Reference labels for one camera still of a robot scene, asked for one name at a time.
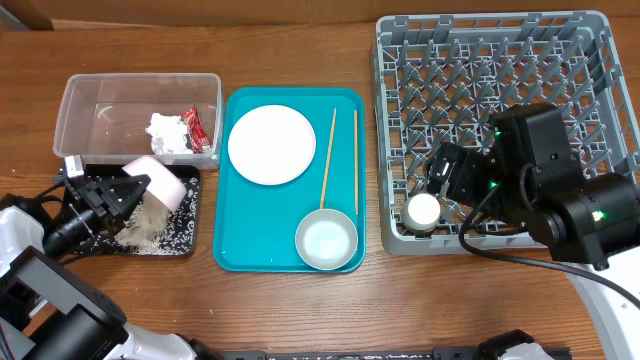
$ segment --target red wrapper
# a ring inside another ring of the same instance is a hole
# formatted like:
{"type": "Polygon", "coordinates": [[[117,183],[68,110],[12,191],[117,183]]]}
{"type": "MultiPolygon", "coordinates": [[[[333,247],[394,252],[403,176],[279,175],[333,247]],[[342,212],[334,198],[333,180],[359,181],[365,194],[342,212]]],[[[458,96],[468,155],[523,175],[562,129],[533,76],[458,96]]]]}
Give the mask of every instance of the red wrapper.
{"type": "Polygon", "coordinates": [[[211,143],[202,128],[198,109],[195,105],[191,110],[182,115],[182,121],[187,124],[189,140],[191,141],[191,150],[193,150],[193,153],[200,154],[211,150],[211,143]]]}

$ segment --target speckled black tray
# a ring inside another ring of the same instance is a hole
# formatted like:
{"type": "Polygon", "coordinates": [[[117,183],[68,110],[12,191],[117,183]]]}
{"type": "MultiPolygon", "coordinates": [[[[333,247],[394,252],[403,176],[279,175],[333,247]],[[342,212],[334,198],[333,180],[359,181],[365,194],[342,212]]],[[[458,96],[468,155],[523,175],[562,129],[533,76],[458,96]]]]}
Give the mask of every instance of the speckled black tray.
{"type": "MultiPolygon", "coordinates": [[[[90,255],[141,255],[141,256],[188,256],[195,247],[200,206],[200,171],[194,166],[166,166],[187,188],[187,195],[169,217],[167,231],[159,242],[157,252],[141,251],[136,246],[123,246],[106,233],[96,235],[94,243],[83,243],[75,249],[76,254],[90,255]]],[[[90,178],[127,176],[117,165],[87,165],[85,174],[90,178]]]]}

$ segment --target teal tray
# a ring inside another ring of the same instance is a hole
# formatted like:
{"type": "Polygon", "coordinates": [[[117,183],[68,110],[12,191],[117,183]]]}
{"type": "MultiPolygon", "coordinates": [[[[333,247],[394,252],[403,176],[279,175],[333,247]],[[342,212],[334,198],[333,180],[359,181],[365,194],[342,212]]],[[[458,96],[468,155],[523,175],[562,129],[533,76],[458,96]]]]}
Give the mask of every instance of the teal tray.
{"type": "Polygon", "coordinates": [[[337,108],[325,208],[343,212],[356,225],[358,249],[345,266],[331,271],[348,273],[360,266],[366,249],[364,104],[349,89],[252,87],[236,91],[227,104],[220,162],[220,182],[213,255],[226,270],[312,273],[295,246],[296,228],[320,206],[333,109],[337,108]],[[284,105],[302,113],[316,134],[311,165],[293,181],[264,186],[243,178],[233,167],[227,139],[233,125],[248,111],[263,105],[284,105]],[[355,214],[353,166],[353,110],[358,110],[358,216],[355,214]]]}

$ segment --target chopsticks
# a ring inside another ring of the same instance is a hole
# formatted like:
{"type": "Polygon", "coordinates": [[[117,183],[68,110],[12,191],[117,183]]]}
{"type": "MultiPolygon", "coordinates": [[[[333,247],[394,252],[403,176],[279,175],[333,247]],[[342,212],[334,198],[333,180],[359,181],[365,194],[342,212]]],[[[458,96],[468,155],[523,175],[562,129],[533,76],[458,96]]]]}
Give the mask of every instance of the chopsticks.
{"type": "Polygon", "coordinates": [[[336,111],[333,109],[333,121],[331,122],[331,135],[329,135],[329,150],[327,150],[327,165],[324,168],[324,181],[322,183],[322,196],[320,197],[320,209],[324,208],[324,196],[327,193],[327,178],[329,176],[329,164],[331,163],[331,148],[333,147],[333,132],[336,128],[336,111]]]}
{"type": "MultiPolygon", "coordinates": [[[[331,133],[329,135],[329,149],[327,150],[327,163],[324,167],[324,180],[322,182],[322,195],[320,196],[320,209],[324,209],[324,199],[327,194],[327,179],[329,178],[329,165],[331,164],[331,150],[333,148],[333,133],[336,129],[336,112],[333,109],[333,120],[331,121],[331,133]]],[[[355,189],[355,208],[358,216],[358,110],[353,111],[353,174],[355,189]]]]}
{"type": "Polygon", "coordinates": [[[353,110],[353,167],[356,216],[358,216],[358,110],[353,110]]]}

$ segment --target dish rack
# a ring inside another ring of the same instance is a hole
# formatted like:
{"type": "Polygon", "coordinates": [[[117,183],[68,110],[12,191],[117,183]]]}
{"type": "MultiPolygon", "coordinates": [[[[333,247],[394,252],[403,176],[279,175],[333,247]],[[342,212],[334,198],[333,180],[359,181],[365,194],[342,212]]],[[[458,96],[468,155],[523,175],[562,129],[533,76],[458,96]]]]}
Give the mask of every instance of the dish rack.
{"type": "MultiPolygon", "coordinates": [[[[601,13],[385,16],[373,63],[382,243],[393,255],[464,253],[457,234],[471,209],[441,197],[429,237],[406,230],[400,210],[425,191],[424,165],[442,142],[488,153],[490,113],[514,104],[563,110],[586,177],[615,171],[636,182],[640,132],[601,13]]],[[[528,233],[467,236],[482,249],[542,247],[528,233]]]]}

